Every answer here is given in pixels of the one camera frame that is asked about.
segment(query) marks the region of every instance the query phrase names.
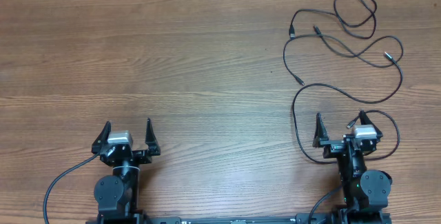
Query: wooden table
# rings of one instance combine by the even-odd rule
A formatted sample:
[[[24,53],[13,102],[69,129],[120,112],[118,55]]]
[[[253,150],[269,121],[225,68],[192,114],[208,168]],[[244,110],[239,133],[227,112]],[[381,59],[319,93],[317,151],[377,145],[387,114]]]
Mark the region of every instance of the wooden table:
[[[404,83],[388,101],[363,105],[322,88],[296,105],[301,140],[314,157],[315,114],[331,138],[359,108],[384,110],[401,130],[390,158],[368,162],[394,181],[386,212],[394,223],[440,223],[441,0],[376,0],[378,30],[404,43]],[[163,154],[141,167],[139,206],[151,216],[283,216],[309,212],[339,184],[335,165],[310,163],[296,144],[290,112],[300,86],[282,63],[289,20],[299,8],[332,10],[333,0],[0,0],[0,223],[43,223],[52,180],[88,158],[107,120],[143,144],[146,118]],[[338,3],[356,22],[355,0]],[[371,41],[335,19],[301,14],[296,34],[341,38],[356,51]],[[371,23],[357,31],[366,34]],[[392,41],[365,58],[386,63]],[[305,83],[330,83],[364,99],[387,96],[395,68],[377,69],[331,53],[317,38],[289,45],[288,64]],[[396,136],[384,117],[377,154]],[[96,181],[111,169],[95,160],[50,195],[52,223],[93,219]],[[336,195],[319,211],[342,203]]]

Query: black cable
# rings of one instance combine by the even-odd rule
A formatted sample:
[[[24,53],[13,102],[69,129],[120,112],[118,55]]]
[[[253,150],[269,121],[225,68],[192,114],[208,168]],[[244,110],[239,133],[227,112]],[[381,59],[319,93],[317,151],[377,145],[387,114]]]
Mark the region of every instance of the black cable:
[[[332,196],[333,194],[337,193],[340,189],[342,188],[342,186],[338,186],[337,188],[333,189],[332,191],[328,192],[326,195],[324,195],[320,200],[318,200],[318,202],[314,205],[314,207],[312,208],[312,210],[309,213],[308,216],[308,224],[311,224],[311,220],[312,220],[312,215],[314,214],[314,212],[317,210],[318,206],[326,199],[328,199],[330,196]]]
[[[94,154],[94,156],[90,157],[89,159],[86,159],[85,161],[79,163],[78,165],[75,165],[74,167],[66,170],[65,172],[61,173],[50,185],[48,188],[48,191],[46,192],[46,195],[44,196],[44,201],[43,201],[43,218],[44,218],[44,222],[45,224],[49,224],[49,220],[48,220],[48,210],[47,210],[47,206],[48,206],[48,199],[49,199],[49,194],[50,191],[52,190],[52,188],[54,187],[55,183],[57,183],[62,177],[64,177],[67,173],[80,168],[81,166],[89,163],[90,161],[94,160],[97,156],[99,155],[99,153]]]
[[[369,38],[371,38],[372,36],[373,36],[373,34],[374,34],[374,32],[376,31],[376,17],[375,17],[375,12],[376,12],[376,10],[377,10],[377,3],[375,2],[375,0],[371,0],[372,2],[373,2],[373,4],[374,4],[374,6],[375,6],[375,8],[372,10],[371,8],[369,8],[368,6],[367,6],[367,4],[363,1],[363,0],[359,0],[361,3],[362,3],[362,5],[366,8],[366,9],[368,9],[368,11],[370,11],[370,15],[364,20],[364,21],[362,21],[361,23],[358,23],[358,24],[349,24],[349,23],[347,23],[339,14],[338,14],[338,11],[337,11],[337,9],[336,9],[336,2],[337,2],[337,0],[334,0],[334,12],[335,13],[332,13],[332,12],[327,12],[327,11],[324,11],[324,10],[314,10],[314,9],[300,9],[300,10],[298,10],[295,14],[294,14],[294,16],[293,16],[293,18],[292,18],[292,20],[291,20],[291,24],[290,24],[290,27],[289,27],[289,36],[290,36],[290,39],[286,42],[286,44],[285,44],[285,46],[283,47],[283,63],[285,64],[285,67],[286,67],[286,69],[288,70],[288,72],[295,78],[295,80],[297,80],[297,82],[299,83],[299,84],[301,84],[301,85],[305,85],[305,83],[302,81],[302,79],[300,79],[300,77],[298,77],[297,75],[295,75],[290,69],[289,69],[289,67],[288,67],[288,65],[287,65],[287,61],[286,61],[286,56],[285,56],[285,53],[286,53],[286,49],[287,49],[287,46],[288,46],[288,44],[289,43],[291,43],[292,41],[294,41],[294,40],[296,40],[296,39],[300,39],[300,38],[307,38],[307,37],[320,37],[321,39],[322,39],[322,41],[323,41],[323,43],[332,51],[332,52],[334,52],[334,53],[336,53],[337,55],[340,55],[340,56],[342,56],[342,57],[347,57],[347,58],[358,58],[358,59],[360,59],[361,61],[363,61],[363,62],[365,62],[365,63],[367,63],[367,64],[369,64],[369,65],[372,65],[373,67],[376,67],[376,68],[388,68],[389,66],[392,66],[392,65],[394,65],[394,66],[396,66],[396,68],[398,69],[398,72],[400,73],[400,81],[399,81],[399,83],[398,83],[398,86],[397,86],[397,88],[391,93],[391,94],[389,94],[388,96],[386,96],[385,98],[383,98],[383,99],[380,99],[380,100],[377,100],[377,101],[365,101],[365,100],[361,100],[361,99],[358,99],[358,98],[356,98],[356,97],[354,97],[354,96],[351,96],[349,93],[347,93],[347,92],[345,92],[344,90],[341,90],[340,88],[337,88],[337,87],[335,87],[335,86],[332,86],[332,85],[328,85],[328,84],[325,84],[325,83],[312,83],[312,84],[309,84],[309,85],[306,85],[306,86],[304,86],[304,87],[302,87],[298,92],[297,92],[297,94],[295,95],[295,97],[294,97],[294,100],[293,100],[293,103],[292,103],[292,107],[291,107],[291,110],[292,110],[292,114],[293,114],[293,118],[294,118],[294,127],[295,127],[295,130],[296,130],[296,138],[297,138],[297,142],[298,142],[298,145],[299,145],[299,147],[300,147],[300,150],[302,151],[302,153],[309,159],[309,160],[311,160],[311,161],[313,161],[314,163],[318,163],[318,164],[332,164],[332,163],[336,163],[335,161],[330,161],[330,162],[327,162],[327,161],[317,161],[316,159],[313,159],[313,158],[311,158],[310,157],[310,155],[308,155],[307,153],[306,153],[306,151],[303,149],[303,147],[302,147],[302,144],[301,144],[301,142],[300,142],[300,137],[299,137],[299,135],[298,135],[298,128],[297,128],[297,119],[296,119],[296,112],[295,112],[295,103],[296,103],[296,99],[297,99],[297,96],[303,91],[303,90],[305,90],[305,89],[307,89],[307,88],[309,88],[309,87],[312,87],[312,86],[322,86],[322,87],[327,87],[327,88],[331,88],[331,89],[333,89],[333,90],[336,90],[336,91],[338,91],[338,92],[340,92],[340,93],[342,93],[343,95],[345,95],[345,96],[347,96],[347,97],[349,97],[350,99],[352,99],[352,100],[354,100],[354,101],[357,101],[357,102],[359,102],[359,103],[367,103],[367,104],[375,104],[375,103],[382,103],[383,101],[386,101],[387,99],[389,99],[389,98],[391,98],[399,89],[400,89],[400,87],[401,87],[401,85],[402,85],[402,81],[403,81],[403,78],[404,78],[404,75],[403,75],[403,72],[402,72],[402,70],[401,70],[401,67],[398,65],[398,62],[399,62],[399,60],[401,60],[401,58],[402,58],[402,56],[403,56],[403,54],[404,54],[404,48],[403,48],[403,45],[402,45],[402,42],[399,40],[399,38],[397,38],[397,37],[395,37],[395,36],[384,36],[384,37],[380,37],[380,38],[378,38],[378,39],[376,39],[375,41],[373,41],[370,45],[368,45],[364,50],[362,50],[361,52],[359,52],[359,53],[355,53],[354,51],[352,51],[346,44],[344,44],[340,39],[337,39],[337,38],[335,38],[335,37],[333,37],[333,36],[330,36],[330,35],[327,35],[327,34],[322,34],[322,32],[320,31],[320,29],[318,28],[318,27],[316,27],[316,26],[314,26],[314,30],[315,30],[315,34],[302,34],[302,35],[299,35],[299,36],[295,36],[295,30],[294,30],[294,26],[293,26],[293,22],[294,22],[294,19],[296,18],[296,15],[299,13],[299,12],[302,12],[302,11],[306,11],[306,12],[317,12],[317,13],[323,13],[323,14],[330,14],[330,15],[333,15],[333,16],[335,16],[335,17],[337,17],[337,20],[341,23],[341,25],[342,25],[342,27],[343,27],[343,29],[344,29],[344,31],[347,33],[347,34],[349,34],[349,35],[351,35],[351,36],[353,36],[353,37],[356,37],[356,38],[359,38],[359,39],[369,39]],[[357,28],[357,27],[360,27],[360,26],[362,26],[363,24],[365,24],[368,20],[370,20],[370,18],[372,18],[373,19],[373,30],[372,30],[372,33],[368,36],[368,37],[362,37],[362,36],[360,36],[360,35],[357,35],[357,34],[354,34],[354,33],[352,33],[352,32],[350,32],[348,29],[347,29],[347,27],[350,27],[350,28]],[[381,41],[381,40],[383,40],[383,39],[386,39],[386,38],[390,38],[390,39],[394,39],[394,40],[396,40],[397,41],[397,43],[398,43],[398,45],[400,46],[400,49],[401,49],[401,54],[400,54],[400,56],[399,56],[399,58],[397,59],[397,60],[395,60],[395,59],[393,59],[390,55],[388,55],[387,53],[385,53],[384,54],[384,56],[388,59],[388,60],[390,60],[390,63],[389,64],[387,64],[387,65],[377,65],[377,64],[375,64],[375,63],[372,63],[372,62],[370,62],[370,61],[368,61],[368,60],[366,60],[366,59],[363,59],[360,55],[362,55],[363,53],[365,53],[370,47],[372,47],[374,44],[376,44],[377,42],[379,42],[379,41]],[[337,50],[335,50],[335,49],[333,49],[330,45],[329,45],[329,43],[326,41],[326,39],[332,39],[332,40],[334,40],[334,41],[337,41],[349,54],[343,54],[343,53],[341,53],[341,52],[339,52],[339,51],[337,51]],[[377,113],[380,113],[380,114],[383,114],[383,115],[385,115],[386,117],[388,117],[391,121],[392,121],[392,123],[394,124],[394,126],[395,126],[395,128],[396,128],[396,131],[397,131],[397,137],[398,137],[398,139],[397,139],[397,145],[395,146],[395,148],[390,152],[390,153],[388,153],[387,155],[385,155],[385,156],[381,156],[381,157],[378,157],[378,158],[373,158],[373,159],[368,159],[368,160],[377,160],[377,159],[383,159],[383,158],[387,158],[388,156],[390,156],[390,155],[392,155],[395,151],[396,151],[396,149],[398,148],[398,146],[399,146],[399,144],[400,144],[400,132],[399,132],[399,129],[398,129],[398,126],[396,125],[396,122],[393,120],[393,118],[391,117],[391,116],[389,116],[388,114],[386,114],[386,113],[384,113],[384,112],[381,112],[381,111],[379,111],[379,110],[370,110],[370,112],[377,112]]]

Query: light brown wood surface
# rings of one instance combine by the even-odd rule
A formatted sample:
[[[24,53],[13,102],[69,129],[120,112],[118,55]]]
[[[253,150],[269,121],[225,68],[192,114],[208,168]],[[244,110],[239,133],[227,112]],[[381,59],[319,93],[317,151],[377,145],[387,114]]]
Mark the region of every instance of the light brown wood surface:
[[[441,0],[376,0],[374,38],[404,44],[404,83],[388,101],[363,105],[321,88],[296,106],[311,147],[315,115],[331,138],[359,108],[383,110],[402,135],[390,158],[368,162],[393,177],[386,212],[394,223],[441,223]],[[333,0],[0,0],[0,223],[43,223],[43,196],[62,171],[88,158],[107,120],[144,147],[153,120],[163,154],[141,166],[139,207],[151,216],[286,216],[309,212],[339,184],[335,165],[310,163],[296,144],[290,112],[300,89],[282,63],[292,14],[332,10]],[[341,0],[355,23],[367,12]],[[335,19],[300,14],[296,34],[341,38],[356,51],[371,41],[345,34]],[[366,34],[371,23],[357,32]],[[386,63],[392,41],[366,55]],[[288,64],[305,83],[329,83],[363,99],[387,96],[395,68],[377,69],[332,54],[320,39],[291,43]],[[390,122],[376,154],[392,149]],[[50,195],[51,223],[84,223],[97,204],[94,184],[111,174],[95,160],[63,178]],[[334,196],[319,208],[342,203]]]

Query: wood grain surface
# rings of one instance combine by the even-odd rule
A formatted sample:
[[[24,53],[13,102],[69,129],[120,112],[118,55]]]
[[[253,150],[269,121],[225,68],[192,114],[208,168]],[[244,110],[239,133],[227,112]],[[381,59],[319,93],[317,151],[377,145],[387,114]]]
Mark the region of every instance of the wood grain surface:
[[[390,158],[368,162],[393,177],[394,223],[441,223],[441,0],[376,0],[374,38],[404,44],[404,83],[391,99],[363,105],[322,88],[305,90],[296,111],[311,147],[315,114],[331,138],[359,108],[383,110],[402,135]],[[332,10],[333,0],[0,0],[0,223],[43,223],[43,196],[62,171],[88,158],[107,120],[144,147],[146,118],[163,154],[141,166],[139,207],[151,216],[286,216],[309,212],[339,184],[335,165],[310,163],[296,144],[290,113],[300,89],[282,63],[289,21],[299,8]],[[355,23],[356,0],[338,2]],[[341,38],[356,51],[371,41],[345,34],[335,19],[300,14],[296,34]],[[372,23],[357,32],[370,32]],[[393,41],[366,59],[387,63]],[[395,68],[377,69],[300,39],[288,64],[305,83],[329,83],[363,99],[387,96]],[[392,124],[376,154],[395,143]],[[51,223],[96,216],[96,181],[111,169],[95,160],[62,179],[49,198]],[[319,211],[342,203],[342,195]]]

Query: wooden tabletop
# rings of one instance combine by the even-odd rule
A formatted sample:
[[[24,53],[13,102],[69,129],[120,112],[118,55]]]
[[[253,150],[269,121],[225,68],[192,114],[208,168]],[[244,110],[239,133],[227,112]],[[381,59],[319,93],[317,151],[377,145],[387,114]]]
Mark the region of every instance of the wooden tabletop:
[[[394,223],[441,223],[441,0],[376,0],[374,39],[404,44],[404,83],[384,103],[365,105],[310,88],[296,104],[300,138],[314,158],[315,116],[331,138],[348,132],[359,108],[389,113],[401,146],[369,169],[393,177]],[[141,166],[139,207],[150,216],[286,216],[309,212],[339,184],[336,165],[316,165],[299,150],[290,112],[300,86],[282,48],[299,8],[332,11],[333,0],[0,0],[0,223],[43,223],[43,196],[61,172],[90,157],[107,120],[145,147],[150,117],[162,155]],[[356,0],[338,2],[355,23]],[[371,43],[319,14],[300,14],[296,34],[323,33],[355,51]],[[369,22],[356,31],[367,34]],[[387,63],[396,42],[366,55]],[[395,68],[373,68],[330,52],[317,38],[289,44],[287,60],[305,83],[329,83],[376,100],[396,87]],[[395,142],[393,125],[375,154]],[[97,214],[95,183],[112,170],[95,160],[52,191],[51,223],[84,223]],[[342,194],[322,204],[329,211]]]

